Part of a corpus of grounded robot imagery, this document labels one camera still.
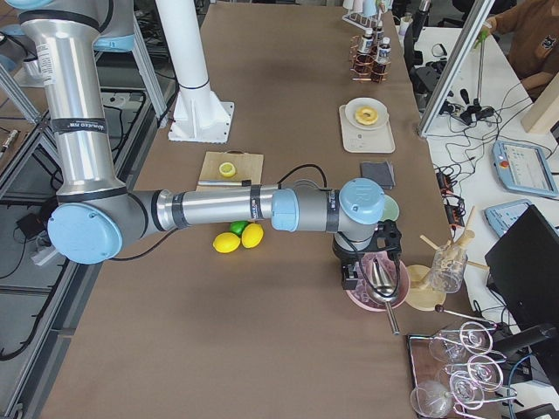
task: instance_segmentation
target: blue device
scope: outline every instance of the blue device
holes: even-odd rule
[[[521,194],[559,196],[542,148],[517,142],[496,141],[493,164],[505,188]]]
[[[531,204],[528,199],[520,199],[511,203],[502,203],[501,205],[486,208],[487,222],[497,235],[502,237]]]

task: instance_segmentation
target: wooden block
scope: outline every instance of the wooden block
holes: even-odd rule
[[[219,165],[229,161],[235,165],[237,173],[233,177],[222,177],[219,174]],[[208,151],[204,158],[204,164],[200,171],[198,181],[234,181],[240,182],[250,179],[252,184],[259,184],[262,178],[262,166],[264,155],[252,155],[249,153],[226,152],[217,153]],[[198,186],[196,190],[215,190],[211,186]]]
[[[527,133],[546,134],[559,121],[559,74],[524,115],[521,124]]]

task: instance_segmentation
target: person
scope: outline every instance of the person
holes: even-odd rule
[[[559,0],[526,0],[488,18],[484,31],[514,33],[508,62],[537,99],[559,72]]]

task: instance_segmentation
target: white post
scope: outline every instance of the white post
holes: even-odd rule
[[[172,141],[225,143],[234,105],[220,102],[210,88],[193,0],[156,0],[180,92]]]

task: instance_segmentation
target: pink bowl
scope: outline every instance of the pink bowl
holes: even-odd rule
[[[370,266],[373,264],[374,260],[378,260],[378,263],[388,272],[391,278],[396,277],[396,267],[394,262],[388,259],[385,251],[380,251],[378,253],[366,253],[362,257],[361,262],[363,270],[368,274],[372,272]],[[385,312],[386,308],[384,304],[379,304],[374,301],[368,293],[369,285],[366,283],[365,279],[362,277],[361,270],[357,269],[357,287],[354,290],[346,291],[351,300],[356,303],[361,308],[369,310],[370,312]],[[408,295],[410,291],[410,276],[408,275],[408,270],[405,265],[400,261],[400,284],[398,286],[398,298],[392,303],[393,307],[400,306]]]

